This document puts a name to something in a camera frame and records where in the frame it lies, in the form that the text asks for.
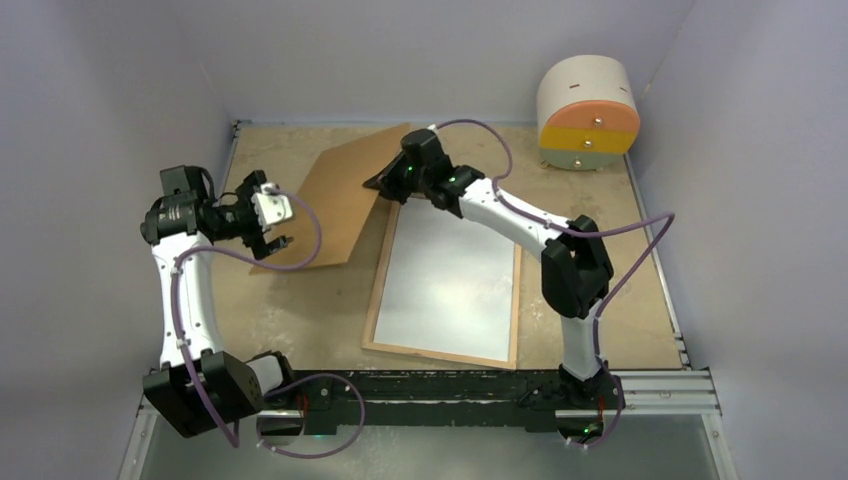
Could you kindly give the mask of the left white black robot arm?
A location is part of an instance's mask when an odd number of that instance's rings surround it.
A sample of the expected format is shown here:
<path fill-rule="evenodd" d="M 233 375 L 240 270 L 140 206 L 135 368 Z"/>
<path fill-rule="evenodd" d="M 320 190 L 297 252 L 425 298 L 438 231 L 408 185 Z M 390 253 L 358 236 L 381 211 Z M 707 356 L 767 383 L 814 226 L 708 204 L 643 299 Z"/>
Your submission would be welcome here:
<path fill-rule="evenodd" d="M 265 235 L 292 218 L 289 200 L 262 170 L 245 177 L 230 204 L 220 203 L 203 167 L 165 169 L 160 181 L 163 193 L 140 225 L 157 265 L 164 314 L 159 366 L 142 379 L 145 398 L 184 438 L 235 425 L 264 401 L 289 407 L 298 382 L 283 354 L 243 362 L 225 351 L 211 276 L 218 241 L 240 239 L 255 260 L 285 248 L 290 238 Z"/>

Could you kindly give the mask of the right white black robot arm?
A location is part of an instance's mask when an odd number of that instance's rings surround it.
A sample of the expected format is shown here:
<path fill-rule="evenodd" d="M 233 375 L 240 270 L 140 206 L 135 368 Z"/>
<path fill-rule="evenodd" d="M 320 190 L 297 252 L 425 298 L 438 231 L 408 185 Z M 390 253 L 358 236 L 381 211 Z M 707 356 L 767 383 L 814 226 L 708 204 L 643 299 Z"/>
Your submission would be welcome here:
<path fill-rule="evenodd" d="M 421 195 L 435 208 L 487 227 L 530 253 L 541 267 L 543 298 L 561 320 L 563 397 L 584 407 L 599 396 L 604 361 L 595 320 L 614 269 L 591 218 L 565 220 L 566 229 L 557 230 L 558 217 L 497 188 L 478 169 L 454 165 L 430 129 L 403 136 L 396 156 L 363 185 L 399 204 Z"/>

